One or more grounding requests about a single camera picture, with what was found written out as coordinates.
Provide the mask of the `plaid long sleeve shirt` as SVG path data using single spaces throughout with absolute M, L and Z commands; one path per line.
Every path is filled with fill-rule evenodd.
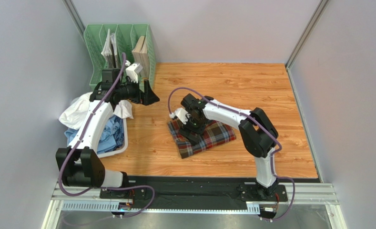
M 180 133 L 182 125 L 179 120 L 171 120 L 167 123 L 168 130 L 182 159 L 210 150 L 216 146 L 227 144 L 236 139 L 232 127 L 212 120 L 204 129 L 204 133 L 199 136 L 199 143 L 193 144 Z

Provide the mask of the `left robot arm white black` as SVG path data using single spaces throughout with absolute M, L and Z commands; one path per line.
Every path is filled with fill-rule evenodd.
M 105 168 L 97 155 L 104 128 L 120 101 L 151 105 L 159 97 L 150 82 L 143 80 L 140 89 L 139 73 L 142 67 L 133 63 L 127 68 L 108 68 L 102 71 L 102 80 L 90 95 L 90 105 L 77 135 L 66 148 L 59 148 L 56 161 L 60 170 L 59 186 L 86 188 L 121 188 L 126 173 Z

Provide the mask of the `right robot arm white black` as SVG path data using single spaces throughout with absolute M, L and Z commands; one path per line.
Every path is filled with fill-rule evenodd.
M 180 133 L 196 145 L 204 135 L 207 124 L 217 121 L 239 130 L 245 149 L 254 157 L 257 169 L 257 195 L 266 200 L 278 186 L 274 175 L 273 152 L 277 146 L 278 131 L 261 108 L 243 110 L 225 105 L 212 97 L 195 98 L 186 95 L 181 107 L 170 114 L 182 122 Z

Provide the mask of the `beige book in organizer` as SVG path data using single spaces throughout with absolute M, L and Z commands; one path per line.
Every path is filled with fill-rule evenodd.
M 143 69 L 140 75 L 143 78 L 149 78 L 150 76 L 150 62 L 148 56 L 148 40 L 145 36 L 140 36 L 134 49 L 132 50 L 134 62 L 139 63 Z

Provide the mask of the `white laundry basket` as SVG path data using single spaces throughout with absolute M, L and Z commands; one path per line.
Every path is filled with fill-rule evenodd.
M 89 110 L 91 92 L 85 93 L 72 100 L 71 105 L 59 116 L 59 122 L 68 129 L 64 132 L 69 144 L 77 135 Z M 97 154 L 107 155 L 119 148 L 124 148 L 124 119 L 117 115 L 117 111 L 106 123 L 98 144 Z

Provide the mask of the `magazines in organizer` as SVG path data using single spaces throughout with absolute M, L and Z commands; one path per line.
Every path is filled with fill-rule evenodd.
M 120 69 L 119 51 L 117 49 L 117 41 L 114 32 L 107 30 L 107 36 L 103 46 L 101 55 L 104 57 L 108 68 Z

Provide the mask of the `light blue shirt in basket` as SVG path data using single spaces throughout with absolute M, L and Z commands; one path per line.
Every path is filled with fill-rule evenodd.
M 118 129 L 118 124 L 115 124 L 115 115 L 109 118 L 102 132 L 101 138 L 98 143 L 97 154 L 108 153 L 116 149 L 116 142 L 114 140 L 114 133 Z M 68 128 L 64 135 L 67 137 L 67 145 L 75 138 L 79 130 Z

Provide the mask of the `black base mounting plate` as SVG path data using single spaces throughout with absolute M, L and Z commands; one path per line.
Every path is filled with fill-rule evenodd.
M 117 201 L 133 197 L 135 208 L 144 207 L 154 197 L 149 209 L 169 210 L 245 210 L 247 202 L 275 204 L 291 200 L 284 185 L 278 185 L 267 195 L 255 178 L 130 176 L 129 185 L 151 186 L 154 192 L 147 187 L 135 189 L 133 193 L 98 190 L 97 197 Z

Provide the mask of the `white shirt in basket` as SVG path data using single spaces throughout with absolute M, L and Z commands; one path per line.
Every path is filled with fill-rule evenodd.
M 79 130 L 88 113 L 91 94 L 92 92 L 88 92 L 73 99 L 71 105 L 59 116 L 59 122 L 70 129 Z M 120 101 L 113 114 L 119 118 L 133 119 L 132 104 L 128 100 Z

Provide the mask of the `green plastic file organizer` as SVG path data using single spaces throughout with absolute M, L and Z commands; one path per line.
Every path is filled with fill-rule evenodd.
M 149 80 L 151 88 L 154 88 L 156 57 L 149 24 L 89 24 L 83 37 L 93 65 L 91 89 L 102 81 L 103 69 L 121 68 L 122 53 L 126 54 L 130 63 L 135 62 L 134 58 L 139 55 L 133 54 L 133 50 L 142 38 L 145 39 L 144 59 L 138 61 L 143 66 L 139 74 L 140 89 L 144 90 L 144 79 Z

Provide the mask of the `aluminium frame rail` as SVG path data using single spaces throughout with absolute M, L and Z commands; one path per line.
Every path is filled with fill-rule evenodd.
M 147 177 L 238 177 L 255 178 L 253 162 L 235 166 L 229 162 L 194 161 L 192 158 L 142 166 Z M 281 179 L 290 202 L 247 202 L 245 210 L 149 209 L 133 207 L 133 197 L 124 201 L 101 199 L 99 189 L 83 193 L 69 187 L 74 197 L 55 188 L 42 227 L 44 229 L 345 229 L 346 223 L 332 184 L 316 176 L 295 182 Z

